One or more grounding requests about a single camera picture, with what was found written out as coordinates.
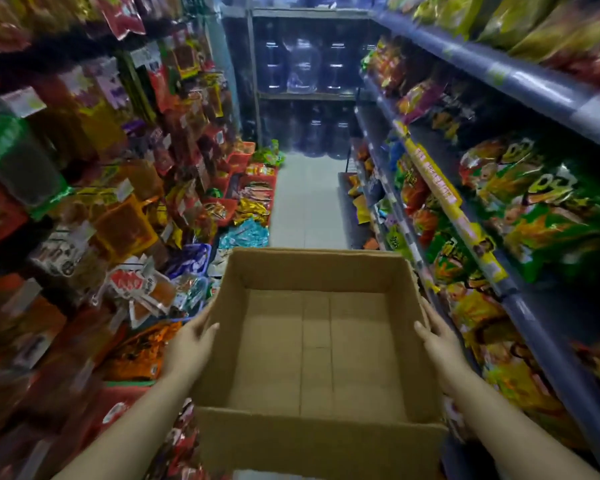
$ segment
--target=person's left hand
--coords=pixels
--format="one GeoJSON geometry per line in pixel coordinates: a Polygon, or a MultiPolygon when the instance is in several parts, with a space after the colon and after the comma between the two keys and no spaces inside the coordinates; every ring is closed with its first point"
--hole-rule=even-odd
{"type": "Polygon", "coordinates": [[[161,379],[176,377],[176,380],[193,384],[205,368],[211,355],[220,323],[214,323],[203,331],[213,300],[198,315],[186,323],[169,341],[164,357],[161,379]]]}

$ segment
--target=hand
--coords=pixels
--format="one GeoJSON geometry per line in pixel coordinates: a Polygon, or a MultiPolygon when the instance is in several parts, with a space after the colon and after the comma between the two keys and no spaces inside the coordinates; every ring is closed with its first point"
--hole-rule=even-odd
{"type": "Polygon", "coordinates": [[[451,330],[447,322],[438,315],[426,299],[420,297],[420,302],[431,322],[432,330],[427,330],[418,321],[413,324],[413,327],[424,342],[424,348],[436,367],[440,386],[445,393],[452,395],[453,382],[460,379],[459,372],[465,369],[471,371],[471,368],[464,357],[462,344],[456,333],[451,330]]]}
{"type": "Polygon", "coordinates": [[[186,323],[176,336],[169,341],[164,357],[161,378],[176,377],[192,385],[211,355],[220,323],[214,323],[203,331],[209,313],[213,309],[213,300],[205,306],[198,316],[186,323]]]}

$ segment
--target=price label strip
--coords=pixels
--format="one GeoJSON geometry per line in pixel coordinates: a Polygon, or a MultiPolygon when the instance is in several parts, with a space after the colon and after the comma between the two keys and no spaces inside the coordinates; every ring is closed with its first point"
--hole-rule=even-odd
{"type": "Polygon", "coordinates": [[[493,283],[508,278],[509,275],[493,255],[494,241],[485,233],[480,224],[469,222],[460,208],[463,201],[456,188],[449,183],[438,165],[421,145],[416,145],[411,139],[406,139],[404,145],[416,168],[440,201],[440,206],[445,214],[453,222],[460,238],[471,249],[473,257],[485,276],[493,283]]]}

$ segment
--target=forearm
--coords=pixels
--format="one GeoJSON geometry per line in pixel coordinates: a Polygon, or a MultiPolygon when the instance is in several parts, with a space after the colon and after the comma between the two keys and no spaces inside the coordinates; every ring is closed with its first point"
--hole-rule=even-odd
{"type": "Polygon", "coordinates": [[[173,427],[191,381],[160,379],[54,480],[138,480],[173,427]]]}
{"type": "Polygon", "coordinates": [[[512,480],[600,480],[597,471],[468,367],[452,377],[450,393],[466,423],[512,480]]]}

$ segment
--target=floor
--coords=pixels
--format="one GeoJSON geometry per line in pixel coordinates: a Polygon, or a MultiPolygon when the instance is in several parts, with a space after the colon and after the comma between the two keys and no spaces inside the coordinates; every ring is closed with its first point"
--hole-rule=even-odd
{"type": "Polygon", "coordinates": [[[347,162],[287,153],[278,173],[269,245],[277,248],[347,249],[338,202],[338,172],[347,162]]]}

